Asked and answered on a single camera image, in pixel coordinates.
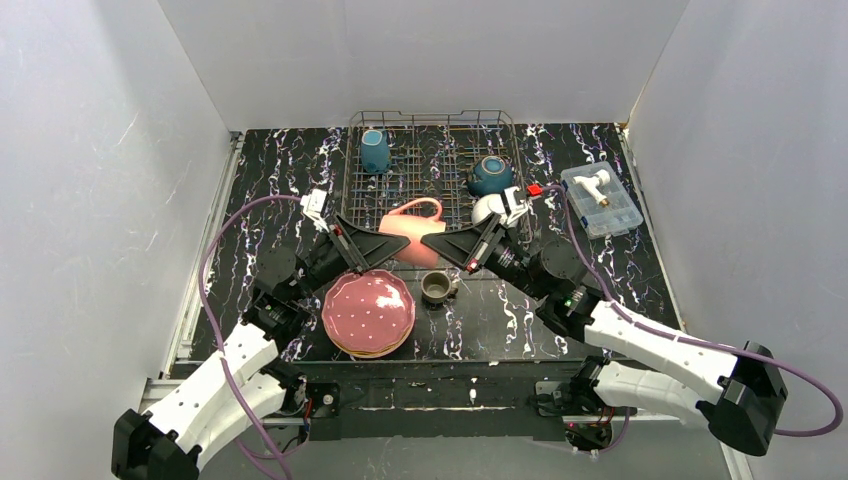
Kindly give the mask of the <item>white bowl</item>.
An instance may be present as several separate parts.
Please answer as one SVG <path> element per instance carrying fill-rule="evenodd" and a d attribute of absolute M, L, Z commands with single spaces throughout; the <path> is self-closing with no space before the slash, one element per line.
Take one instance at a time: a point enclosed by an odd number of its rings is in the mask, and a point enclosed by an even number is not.
<path fill-rule="evenodd" d="M 471 221 L 476 225 L 486 220 L 490 215 L 494 215 L 499 223 L 504 225 L 507 213 L 500 194 L 489 194 L 478 199 L 472 208 Z"/>

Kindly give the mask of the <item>small grey cup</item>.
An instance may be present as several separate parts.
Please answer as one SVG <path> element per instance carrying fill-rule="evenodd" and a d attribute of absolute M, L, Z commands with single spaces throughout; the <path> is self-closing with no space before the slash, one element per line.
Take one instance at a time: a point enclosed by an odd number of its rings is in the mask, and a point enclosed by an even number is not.
<path fill-rule="evenodd" d="M 441 305 L 454 298 L 458 287 L 452 278 L 442 271 L 431 271 L 420 281 L 422 299 L 430 305 Z"/>

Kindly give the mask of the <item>pink handled mug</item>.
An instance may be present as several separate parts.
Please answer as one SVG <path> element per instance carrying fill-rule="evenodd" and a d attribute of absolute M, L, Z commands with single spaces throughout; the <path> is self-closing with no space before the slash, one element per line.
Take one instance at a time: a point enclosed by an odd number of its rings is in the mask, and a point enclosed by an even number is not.
<path fill-rule="evenodd" d="M 407 211 L 414 206 L 429 203 L 435 207 L 435 213 L 430 216 L 419 216 L 408 214 Z M 431 248 L 424 245 L 422 237 L 433 233 L 444 233 L 446 223 L 441 219 L 443 212 L 439 200 L 431 197 L 422 197 L 409 201 L 382 216 L 378 231 L 380 233 L 405 236 L 410 244 L 394 255 L 394 258 L 406 264 L 434 269 L 439 263 L 439 255 Z"/>

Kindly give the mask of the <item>teal bowl beige inside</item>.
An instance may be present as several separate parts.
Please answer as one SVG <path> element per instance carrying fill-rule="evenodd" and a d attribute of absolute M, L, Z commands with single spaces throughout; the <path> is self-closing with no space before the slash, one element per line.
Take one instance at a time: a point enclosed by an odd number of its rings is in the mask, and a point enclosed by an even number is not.
<path fill-rule="evenodd" d="M 476 161 L 468 170 L 466 184 L 474 197 L 499 194 L 514 182 L 512 167 L 500 156 L 489 155 Z"/>

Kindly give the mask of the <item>blue handled mug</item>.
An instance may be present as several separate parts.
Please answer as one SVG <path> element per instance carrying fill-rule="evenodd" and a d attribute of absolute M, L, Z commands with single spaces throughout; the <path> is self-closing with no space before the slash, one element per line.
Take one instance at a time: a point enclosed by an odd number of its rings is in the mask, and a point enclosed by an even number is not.
<path fill-rule="evenodd" d="M 369 174 L 383 174 L 390 169 L 391 153 L 384 130 L 367 129 L 360 141 L 360 163 Z"/>

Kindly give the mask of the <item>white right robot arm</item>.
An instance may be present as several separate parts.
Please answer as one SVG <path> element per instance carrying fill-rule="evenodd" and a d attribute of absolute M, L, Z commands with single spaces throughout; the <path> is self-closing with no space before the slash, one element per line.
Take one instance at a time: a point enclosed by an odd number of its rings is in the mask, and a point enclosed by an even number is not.
<path fill-rule="evenodd" d="M 485 268 L 539 300 L 536 315 L 555 334 L 642 365 L 588 361 L 571 381 L 574 394 L 674 416 L 742 453 L 767 453 L 788 397 L 767 347 L 710 344 L 628 310 L 607 299 L 571 243 L 550 241 L 529 254 L 495 217 L 422 242 L 457 267 Z"/>

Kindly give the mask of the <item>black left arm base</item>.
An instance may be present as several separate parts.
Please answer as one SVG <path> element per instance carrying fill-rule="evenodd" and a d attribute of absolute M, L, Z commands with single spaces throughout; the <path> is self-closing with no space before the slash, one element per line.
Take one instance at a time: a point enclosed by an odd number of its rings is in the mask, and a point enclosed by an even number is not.
<path fill-rule="evenodd" d="M 268 413 L 258 413 L 263 427 L 294 428 L 294 443 L 275 444 L 281 453 L 289 453 L 303 442 L 329 442 L 341 439 L 341 387 L 337 382 L 321 381 L 282 361 L 271 362 L 259 374 L 268 380 L 270 390 L 278 398 L 271 401 Z"/>

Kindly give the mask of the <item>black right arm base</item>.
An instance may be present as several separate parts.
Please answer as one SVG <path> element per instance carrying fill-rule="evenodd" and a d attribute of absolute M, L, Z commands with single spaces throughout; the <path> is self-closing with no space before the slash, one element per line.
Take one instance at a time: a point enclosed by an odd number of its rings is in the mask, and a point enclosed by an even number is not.
<path fill-rule="evenodd" d="M 588 421 L 566 421 L 565 437 L 579 453 L 598 455 L 616 446 L 627 431 L 635 407 L 606 404 L 595 392 L 603 367 L 611 361 L 589 356 L 566 381 L 543 380 L 535 384 L 526 404 L 541 417 L 586 416 Z"/>

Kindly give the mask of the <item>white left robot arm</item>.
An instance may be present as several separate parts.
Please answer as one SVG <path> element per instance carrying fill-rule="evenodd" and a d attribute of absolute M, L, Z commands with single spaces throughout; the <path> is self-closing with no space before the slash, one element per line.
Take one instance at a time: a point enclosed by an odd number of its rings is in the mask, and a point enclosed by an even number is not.
<path fill-rule="evenodd" d="M 307 256 L 285 246 L 261 254 L 251 301 L 221 349 L 144 412 L 117 419 L 112 474 L 198 478 L 222 448 L 292 400 L 295 378 L 283 374 L 280 353 L 309 316 L 301 300 L 345 273 L 375 269 L 409 243 L 336 216 Z"/>

